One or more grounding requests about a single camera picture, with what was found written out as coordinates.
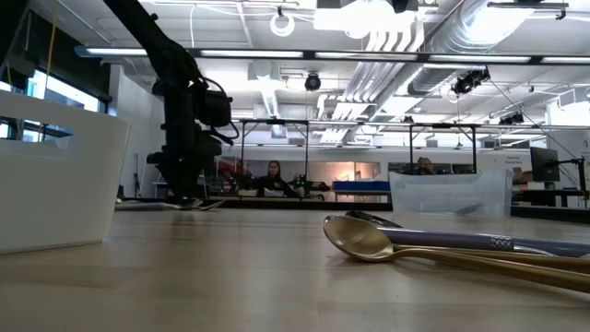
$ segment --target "gold spoon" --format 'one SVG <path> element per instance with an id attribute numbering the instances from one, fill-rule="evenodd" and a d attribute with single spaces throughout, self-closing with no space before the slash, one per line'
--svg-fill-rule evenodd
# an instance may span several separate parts
<path id="1" fill-rule="evenodd" d="M 340 216 L 327 217 L 324 221 L 324 233 L 336 248 L 347 255 L 369 262 L 419 257 L 456 267 L 590 293 L 590 276 L 582 273 L 435 249 L 410 248 L 396 251 L 394 244 L 382 231 L 362 219 Z"/>

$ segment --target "desk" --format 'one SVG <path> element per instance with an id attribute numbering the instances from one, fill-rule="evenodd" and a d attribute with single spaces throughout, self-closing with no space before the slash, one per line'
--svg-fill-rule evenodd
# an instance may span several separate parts
<path id="1" fill-rule="evenodd" d="M 335 190 L 336 202 L 338 195 L 350 196 L 387 196 L 387 202 L 391 200 L 391 191 L 389 190 Z"/>
<path id="2" fill-rule="evenodd" d="M 568 207 L 568 196 L 584 196 L 580 190 L 523 190 L 514 196 L 520 201 L 531 202 L 533 205 L 556 207 L 555 197 L 561 197 L 561 207 Z"/>
<path id="3" fill-rule="evenodd" d="M 324 217 L 334 213 L 115 212 L 102 243 L 0 256 L 2 330 L 588 329 L 588 294 L 423 259 L 350 259 L 322 231 Z M 390 219 L 392 213 L 379 216 Z M 586 225 L 549 220 L 422 215 L 396 216 L 395 222 L 431 231 L 590 241 Z"/>

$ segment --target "monitor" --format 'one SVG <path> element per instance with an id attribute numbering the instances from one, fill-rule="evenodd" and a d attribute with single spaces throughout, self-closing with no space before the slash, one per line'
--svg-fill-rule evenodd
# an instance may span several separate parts
<path id="1" fill-rule="evenodd" d="M 558 182 L 560 180 L 560 165 L 557 151 L 548 148 L 531 148 L 531 166 L 533 167 L 533 181 Z"/>

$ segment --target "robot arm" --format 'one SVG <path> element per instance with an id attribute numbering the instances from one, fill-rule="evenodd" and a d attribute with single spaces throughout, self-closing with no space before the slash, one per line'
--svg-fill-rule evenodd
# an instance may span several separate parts
<path id="1" fill-rule="evenodd" d="M 152 92 L 164 98 L 166 145 L 147 156 L 166 179 L 174 197 L 172 203 L 191 203 L 198 196 L 197 180 L 203 170 L 213 167 L 221 154 L 220 138 L 230 139 L 215 127 L 231 122 L 230 102 L 225 92 L 208 90 L 196 61 L 180 44 L 168 38 L 137 0 L 103 0 L 147 52 L 159 81 Z M 201 123 L 211 126 L 201 129 Z"/>

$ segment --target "white basket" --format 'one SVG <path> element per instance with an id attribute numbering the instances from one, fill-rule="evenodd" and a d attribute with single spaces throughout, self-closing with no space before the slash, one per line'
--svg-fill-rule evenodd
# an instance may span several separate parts
<path id="1" fill-rule="evenodd" d="M 450 212 L 494 218 L 510 216 L 513 173 L 403 175 L 389 173 L 395 214 Z"/>

